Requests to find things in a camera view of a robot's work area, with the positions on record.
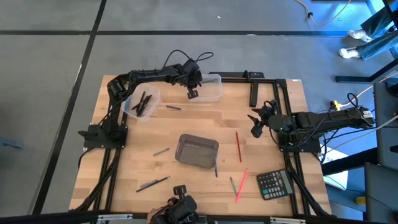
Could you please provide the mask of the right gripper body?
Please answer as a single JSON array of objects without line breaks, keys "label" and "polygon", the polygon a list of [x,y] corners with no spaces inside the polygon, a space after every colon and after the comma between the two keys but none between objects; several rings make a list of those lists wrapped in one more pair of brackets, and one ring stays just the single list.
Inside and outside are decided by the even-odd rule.
[{"label": "right gripper body", "polygon": [[276,100],[271,100],[271,101],[265,101],[263,104],[262,108],[259,108],[262,110],[261,114],[258,114],[260,119],[258,124],[254,124],[254,126],[251,129],[251,134],[255,138],[260,138],[262,134],[262,129],[264,126],[269,126],[268,119],[276,114],[277,109],[279,108]]}]

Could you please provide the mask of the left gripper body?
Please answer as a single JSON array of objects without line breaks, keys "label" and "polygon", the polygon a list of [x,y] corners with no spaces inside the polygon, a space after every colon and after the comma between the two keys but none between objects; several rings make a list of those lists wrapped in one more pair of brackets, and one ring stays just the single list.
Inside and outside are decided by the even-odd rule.
[{"label": "left gripper body", "polygon": [[201,86],[203,80],[200,68],[196,61],[188,59],[179,69],[180,74],[177,78],[177,83],[187,88],[187,97],[189,100],[198,97],[198,91],[195,90],[197,86]]}]

